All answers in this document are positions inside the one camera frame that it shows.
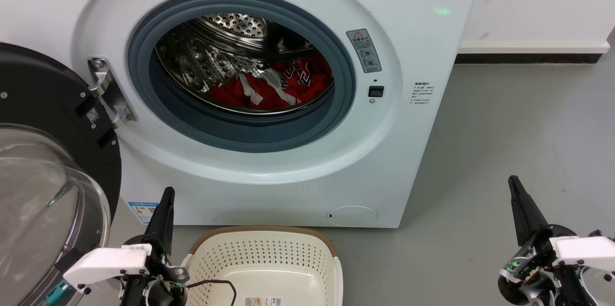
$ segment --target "basket rim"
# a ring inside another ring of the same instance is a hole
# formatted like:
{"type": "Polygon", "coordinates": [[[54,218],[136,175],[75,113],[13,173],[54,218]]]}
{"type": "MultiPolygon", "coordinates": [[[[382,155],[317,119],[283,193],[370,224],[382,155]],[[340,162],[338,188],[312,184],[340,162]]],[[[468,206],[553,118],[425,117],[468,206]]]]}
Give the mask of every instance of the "basket rim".
{"type": "Polygon", "coordinates": [[[236,225],[233,227],[222,227],[218,229],[214,229],[211,232],[200,237],[194,245],[190,248],[189,254],[195,254],[200,245],[205,242],[205,240],[212,238],[218,234],[227,234],[227,233],[237,233],[237,232],[287,232],[287,233],[296,233],[296,234],[306,234],[311,235],[327,245],[329,251],[331,251],[332,257],[338,256],[338,251],[335,249],[333,242],[329,240],[324,234],[318,232],[317,230],[301,228],[301,227],[288,227],[285,225],[236,225]]]}

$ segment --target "wall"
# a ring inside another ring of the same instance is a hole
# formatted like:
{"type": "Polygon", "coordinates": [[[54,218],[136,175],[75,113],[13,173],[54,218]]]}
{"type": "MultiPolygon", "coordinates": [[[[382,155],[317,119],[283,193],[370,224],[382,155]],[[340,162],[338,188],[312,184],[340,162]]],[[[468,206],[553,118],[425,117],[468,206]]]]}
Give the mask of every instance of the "wall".
{"type": "Polygon", "coordinates": [[[615,0],[475,0],[459,53],[604,53],[615,0]]]}

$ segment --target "floor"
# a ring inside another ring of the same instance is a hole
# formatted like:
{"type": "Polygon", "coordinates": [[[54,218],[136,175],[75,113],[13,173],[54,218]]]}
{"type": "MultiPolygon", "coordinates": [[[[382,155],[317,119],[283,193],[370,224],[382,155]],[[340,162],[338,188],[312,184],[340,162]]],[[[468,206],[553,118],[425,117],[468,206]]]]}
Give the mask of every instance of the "floor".
{"type": "MultiPolygon", "coordinates": [[[[615,51],[597,65],[456,65],[400,228],[320,229],[340,253],[344,304],[505,306],[498,269],[517,249],[507,177],[550,223],[615,236],[614,172],[615,51]]],[[[143,229],[121,203],[111,244],[143,229]]],[[[175,227],[173,261],[210,229],[175,227]]],[[[615,305],[613,285],[589,275],[615,305]]],[[[101,306],[119,304],[103,290],[101,306]]]]}

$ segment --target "screw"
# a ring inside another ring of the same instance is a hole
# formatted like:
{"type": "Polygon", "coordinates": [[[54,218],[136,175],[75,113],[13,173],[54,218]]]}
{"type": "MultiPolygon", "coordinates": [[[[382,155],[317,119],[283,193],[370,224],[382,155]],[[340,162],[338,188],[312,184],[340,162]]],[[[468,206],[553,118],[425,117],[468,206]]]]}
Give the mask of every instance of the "screw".
{"type": "Polygon", "coordinates": [[[105,63],[101,59],[94,59],[92,60],[92,65],[94,65],[94,67],[96,68],[100,68],[100,67],[103,67],[105,63]]]}

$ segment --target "plastic basket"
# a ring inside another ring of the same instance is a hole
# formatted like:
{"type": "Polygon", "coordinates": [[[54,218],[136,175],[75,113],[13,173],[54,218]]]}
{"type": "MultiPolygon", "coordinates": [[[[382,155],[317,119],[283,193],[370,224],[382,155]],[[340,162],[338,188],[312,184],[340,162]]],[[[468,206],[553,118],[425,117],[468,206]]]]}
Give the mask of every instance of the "plastic basket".
{"type": "MultiPolygon", "coordinates": [[[[316,230],[226,227],[200,238],[183,264],[190,282],[229,280],[235,306],[341,306],[343,277],[331,241],[316,230]]],[[[227,284],[188,291],[188,306],[231,306],[227,284]]]]}

